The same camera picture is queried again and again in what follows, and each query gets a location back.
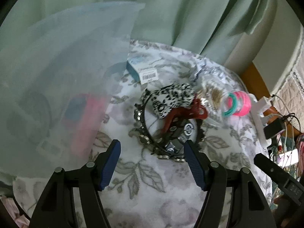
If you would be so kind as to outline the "black studded headband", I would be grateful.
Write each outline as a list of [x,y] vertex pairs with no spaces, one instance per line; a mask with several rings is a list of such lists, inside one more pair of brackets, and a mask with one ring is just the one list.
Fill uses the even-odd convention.
[[[153,111],[151,101],[146,104],[135,104],[135,128],[130,131],[131,136],[136,136],[139,142],[148,148],[160,160],[173,160],[178,163],[185,162],[183,154],[169,153],[165,150],[165,134],[162,134],[165,118],[158,118]],[[205,137],[201,125],[204,120],[195,119],[198,125],[198,136],[194,145],[198,149],[199,143]]]

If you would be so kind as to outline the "black charger adapter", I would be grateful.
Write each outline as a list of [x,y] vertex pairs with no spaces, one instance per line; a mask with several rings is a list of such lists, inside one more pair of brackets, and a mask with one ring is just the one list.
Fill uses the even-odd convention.
[[266,127],[264,127],[263,131],[266,139],[272,139],[278,134],[285,131],[285,123],[282,118],[278,117]]

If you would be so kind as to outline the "bag of cotton swabs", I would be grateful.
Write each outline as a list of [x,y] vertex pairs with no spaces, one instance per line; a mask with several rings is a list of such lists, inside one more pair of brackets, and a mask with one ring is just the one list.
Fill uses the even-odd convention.
[[208,111],[206,122],[217,127],[224,126],[231,90],[224,72],[217,67],[197,66],[191,75],[191,81],[196,97]]

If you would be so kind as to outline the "small white medicine box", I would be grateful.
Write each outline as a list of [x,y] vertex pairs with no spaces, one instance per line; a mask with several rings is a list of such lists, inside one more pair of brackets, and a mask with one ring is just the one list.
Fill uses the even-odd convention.
[[148,64],[143,57],[133,57],[127,60],[126,70],[140,84],[148,84],[159,80],[157,69]]

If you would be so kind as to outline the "floral white blanket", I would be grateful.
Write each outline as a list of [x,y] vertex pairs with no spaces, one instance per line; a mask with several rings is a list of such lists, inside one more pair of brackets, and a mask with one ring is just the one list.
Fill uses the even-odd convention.
[[[196,185],[187,163],[159,160],[138,142],[132,132],[133,110],[144,90],[188,82],[203,57],[161,43],[132,40],[129,58],[153,63],[159,79],[141,85],[125,73],[97,134],[90,158],[105,151],[113,139],[122,144],[111,183],[99,194],[105,213],[112,227],[192,227],[206,194]],[[206,137],[200,146],[208,158],[228,169],[249,168],[270,201],[272,182],[253,163],[263,148],[251,116],[233,116],[220,127],[205,122],[202,128]]]

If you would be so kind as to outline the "green curtain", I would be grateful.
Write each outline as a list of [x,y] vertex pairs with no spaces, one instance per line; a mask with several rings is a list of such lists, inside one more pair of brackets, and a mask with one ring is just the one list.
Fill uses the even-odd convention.
[[145,4],[133,39],[183,48],[224,64],[241,36],[252,34],[262,22],[270,0],[18,0],[1,26],[1,46],[52,14],[109,1]]

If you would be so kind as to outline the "black toy car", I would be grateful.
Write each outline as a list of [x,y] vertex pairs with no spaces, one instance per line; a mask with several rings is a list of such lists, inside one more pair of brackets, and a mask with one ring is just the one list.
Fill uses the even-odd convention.
[[165,150],[169,153],[183,154],[183,145],[186,141],[196,142],[198,125],[195,119],[175,118],[165,134]]

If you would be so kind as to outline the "leopard print scrunchie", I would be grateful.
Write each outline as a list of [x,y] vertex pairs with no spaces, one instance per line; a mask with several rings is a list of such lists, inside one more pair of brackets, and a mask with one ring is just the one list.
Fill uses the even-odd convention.
[[194,100],[195,92],[188,83],[171,84],[160,89],[149,91],[146,89],[140,97],[142,104],[151,101],[154,114],[158,118],[165,118],[172,109],[188,107]]

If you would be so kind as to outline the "clear plastic storage bin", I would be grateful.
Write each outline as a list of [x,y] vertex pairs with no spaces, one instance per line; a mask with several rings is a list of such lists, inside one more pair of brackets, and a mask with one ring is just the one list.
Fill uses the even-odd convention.
[[88,159],[143,3],[77,6],[1,50],[1,171],[47,177]]

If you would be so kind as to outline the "red hair claw clip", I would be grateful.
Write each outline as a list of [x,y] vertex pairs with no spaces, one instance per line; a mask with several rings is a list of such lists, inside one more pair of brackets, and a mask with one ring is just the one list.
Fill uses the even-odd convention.
[[200,99],[195,98],[191,107],[178,107],[173,108],[171,112],[165,117],[164,127],[162,129],[162,134],[168,132],[170,124],[175,118],[184,118],[184,119],[198,119],[205,120],[208,117],[208,111],[204,105],[201,104]]

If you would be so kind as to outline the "beige quilted sofa cover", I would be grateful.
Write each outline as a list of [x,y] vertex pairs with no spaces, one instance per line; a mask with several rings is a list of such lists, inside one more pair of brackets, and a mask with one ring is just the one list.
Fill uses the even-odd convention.
[[293,126],[303,133],[303,52],[276,95],[274,107],[281,115],[295,113],[301,127],[296,119],[292,121]]

